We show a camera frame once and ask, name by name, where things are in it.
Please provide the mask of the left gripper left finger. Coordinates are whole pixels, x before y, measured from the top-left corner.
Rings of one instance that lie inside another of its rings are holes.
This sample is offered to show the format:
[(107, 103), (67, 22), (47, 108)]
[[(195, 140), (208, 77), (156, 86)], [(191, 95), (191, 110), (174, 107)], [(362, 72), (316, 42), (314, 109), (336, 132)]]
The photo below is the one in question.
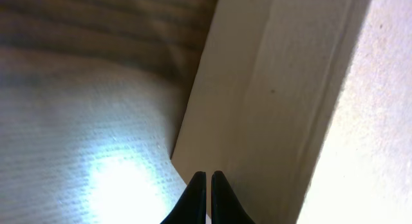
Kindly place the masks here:
[(196, 172), (172, 211), (161, 224), (205, 224), (207, 199), (206, 173)]

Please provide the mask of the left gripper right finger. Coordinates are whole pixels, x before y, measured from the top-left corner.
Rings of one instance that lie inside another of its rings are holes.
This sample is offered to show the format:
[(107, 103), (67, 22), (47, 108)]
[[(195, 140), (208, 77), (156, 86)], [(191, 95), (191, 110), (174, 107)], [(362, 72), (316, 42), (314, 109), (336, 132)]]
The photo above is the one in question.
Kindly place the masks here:
[(215, 171), (212, 175), (211, 215), (212, 224), (255, 224), (222, 171)]

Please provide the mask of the cardboard box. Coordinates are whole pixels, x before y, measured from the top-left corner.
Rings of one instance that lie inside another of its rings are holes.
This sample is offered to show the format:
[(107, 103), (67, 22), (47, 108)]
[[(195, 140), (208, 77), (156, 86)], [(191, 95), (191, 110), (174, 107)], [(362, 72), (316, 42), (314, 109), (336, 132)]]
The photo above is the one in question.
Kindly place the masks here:
[(172, 163), (256, 223), (410, 223), (411, 0), (218, 0)]

